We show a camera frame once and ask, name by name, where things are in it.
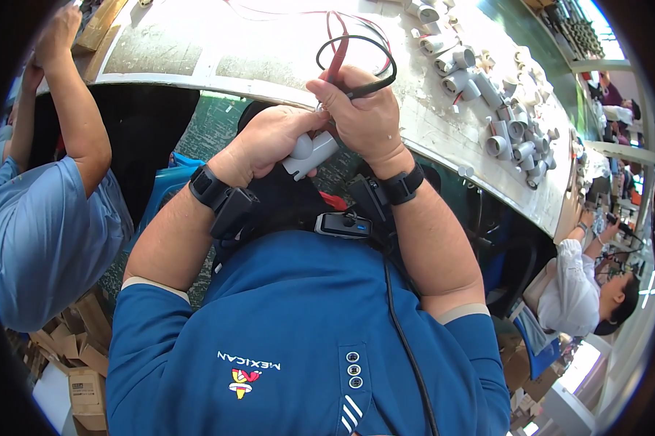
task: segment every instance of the blue shirt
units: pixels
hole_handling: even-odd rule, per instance
[[[391,276],[441,434],[504,435],[510,400],[489,315],[441,325]],[[267,235],[223,266],[196,312],[137,280],[114,312],[113,435],[429,434],[383,260],[367,246]]]
[[[112,171],[90,195],[69,157],[0,168],[0,319],[36,331],[102,276],[133,223]]]

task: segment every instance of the black hair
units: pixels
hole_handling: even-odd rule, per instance
[[[635,101],[635,99],[632,99],[632,98],[630,99],[630,101],[632,101],[632,103],[633,103],[633,108],[632,108],[633,118],[640,119],[640,117],[642,117],[642,115],[641,115],[641,112],[640,112],[640,107],[637,105],[637,101]]]
[[[638,280],[637,277],[635,277],[635,274],[633,274],[628,280],[628,283],[623,287],[623,294],[625,295],[623,301],[620,303],[619,307],[611,312],[611,319],[606,319],[599,323],[594,330],[594,335],[606,336],[615,332],[635,311],[637,301],[640,297],[638,294],[639,291],[640,280]]]

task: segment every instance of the table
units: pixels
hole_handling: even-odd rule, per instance
[[[321,72],[314,58],[328,39],[325,14],[260,15],[240,4],[265,11],[287,11],[281,2],[267,5],[252,0],[162,0],[144,9],[136,0],[129,0],[92,60],[88,60],[84,78],[91,84],[158,83],[315,108],[315,97],[305,91],[304,84]],[[473,183],[551,238],[556,236],[559,222],[568,219],[561,218],[563,205],[566,209],[567,205],[576,205],[576,198],[566,195],[570,122],[555,95],[537,108],[541,109],[541,128],[545,131],[557,127],[560,131],[560,138],[551,144],[557,168],[547,173],[537,190],[532,190],[526,185],[526,175],[511,162],[498,161],[485,152],[484,141],[491,135],[485,118],[497,116],[484,100],[459,102],[459,114],[450,109],[453,98],[441,90],[432,60],[419,51],[419,40],[412,33],[415,28],[422,33],[427,29],[404,13],[402,5],[335,0],[305,1],[300,7],[304,11],[328,7],[379,24],[390,40],[399,67],[393,91],[401,109],[403,143],[454,171],[461,166],[472,167],[474,173],[469,179]],[[516,73],[516,46],[500,26],[472,5],[457,5],[452,13],[463,26],[463,43],[490,51],[497,62],[495,74]],[[373,36],[355,23],[348,22],[348,27],[351,33]],[[341,34],[336,22],[332,29],[333,34]],[[346,63],[373,69],[384,57],[361,42],[350,41]],[[330,58],[325,57],[324,64],[329,62]]]

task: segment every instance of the watch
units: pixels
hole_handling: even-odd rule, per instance
[[[189,190],[202,205],[208,206],[216,215],[226,203],[230,187],[220,181],[206,164],[199,165],[189,178]]]
[[[402,205],[415,198],[415,190],[422,184],[425,179],[425,172],[419,163],[415,162],[415,167],[410,174],[405,171],[383,181],[383,190],[385,191],[388,201],[392,205]]]

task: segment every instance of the black wristband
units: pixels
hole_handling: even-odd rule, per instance
[[[425,172],[419,163],[415,162],[415,167],[410,174],[403,171],[397,176],[384,180],[383,190],[391,205],[402,205],[415,198],[415,191],[424,179]]]

